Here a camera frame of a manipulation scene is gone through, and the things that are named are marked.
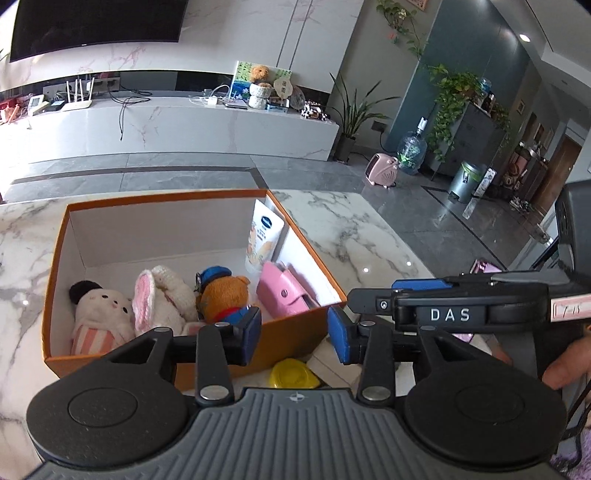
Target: metal screw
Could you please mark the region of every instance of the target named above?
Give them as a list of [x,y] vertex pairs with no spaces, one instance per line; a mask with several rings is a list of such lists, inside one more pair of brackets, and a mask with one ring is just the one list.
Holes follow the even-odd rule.
[[205,400],[222,400],[228,396],[230,391],[222,385],[208,385],[199,391],[199,395]]
[[363,395],[363,398],[369,401],[383,401],[390,397],[392,392],[386,387],[376,385],[364,388],[361,394]]

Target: stuffed toy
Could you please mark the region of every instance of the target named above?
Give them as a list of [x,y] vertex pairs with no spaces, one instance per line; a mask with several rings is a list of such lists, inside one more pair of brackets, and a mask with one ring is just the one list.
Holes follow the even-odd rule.
[[248,304],[248,285],[246,277],[233,277],[230,269],[210,267],[196,275],[197,309],[206,323],[236,323]]
[[269,67],[265,67],[264,65],[255,65],[253,68],[251,68],[251,75],[248,81],[250,83],[258,83],[262,80],[266,80],[268,75]]
[[138,336],[155,327],[170,327],[175,335],[186,335],[190,324],[197,321],[193,290],[162,265],[139,274],[133,307]]
[[76,305],[72,355],[99,355],[135,338],[131,300],[98,283],[79,281],[70,287]]

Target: pink space heater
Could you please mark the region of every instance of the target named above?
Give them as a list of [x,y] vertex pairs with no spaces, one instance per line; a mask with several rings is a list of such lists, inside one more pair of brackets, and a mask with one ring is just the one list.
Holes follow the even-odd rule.
[[385,153],[376,153],[365,169],[365,177],[371,185],[381,185],[384,188],[396,186],[398,175],[398,159]]

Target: metal trash can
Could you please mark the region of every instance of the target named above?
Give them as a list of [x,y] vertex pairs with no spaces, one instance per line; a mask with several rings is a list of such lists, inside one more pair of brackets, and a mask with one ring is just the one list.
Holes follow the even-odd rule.
[[472,193],[482,181],[482,177],[482,167],[463,161],[447,191],[449,199],[460,203],[468,203],[472,198]]

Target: pink wallet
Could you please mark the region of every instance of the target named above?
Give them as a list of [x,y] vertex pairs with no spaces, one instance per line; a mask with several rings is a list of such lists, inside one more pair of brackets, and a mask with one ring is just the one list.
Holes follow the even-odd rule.
[[259,301],[274,319],[297,315],[317,306],[283,264],[265,262],[256,287]]

